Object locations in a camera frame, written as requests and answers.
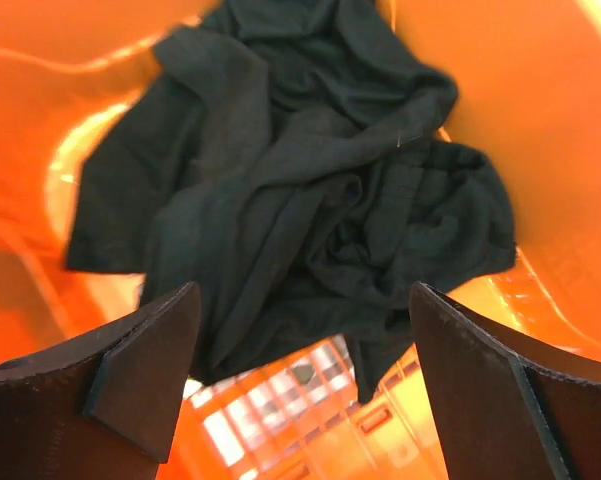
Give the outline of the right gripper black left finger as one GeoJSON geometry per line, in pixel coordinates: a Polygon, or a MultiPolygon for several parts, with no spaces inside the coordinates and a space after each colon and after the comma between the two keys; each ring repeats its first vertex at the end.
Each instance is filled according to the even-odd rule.
{"type": "Polygon", "coordinates": [[[169,460],[200,322],[188,283],[0,365],[0,479],[153,479],[169,460]]]}

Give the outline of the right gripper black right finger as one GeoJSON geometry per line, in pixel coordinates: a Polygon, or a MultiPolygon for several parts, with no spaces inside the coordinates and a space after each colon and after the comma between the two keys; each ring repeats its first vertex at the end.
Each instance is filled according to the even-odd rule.
{"type": "Polygon", "coordinates": [[[409,312],[449,478],[601,479],[601,362],[423,283],[409,312]]]}

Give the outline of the black t-shirt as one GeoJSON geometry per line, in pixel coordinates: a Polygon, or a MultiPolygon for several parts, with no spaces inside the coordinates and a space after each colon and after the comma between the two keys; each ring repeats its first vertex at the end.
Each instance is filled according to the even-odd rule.
{"type": "Polygon", "coordinates": [[[70,270],[194,281],[206,385],[344,339],[366,403],[408,303],[513,267],[488,157],[437,138],[454,80],[370,1],[225,1],[153,47],[160,74],[83,164],[70,270]]]}

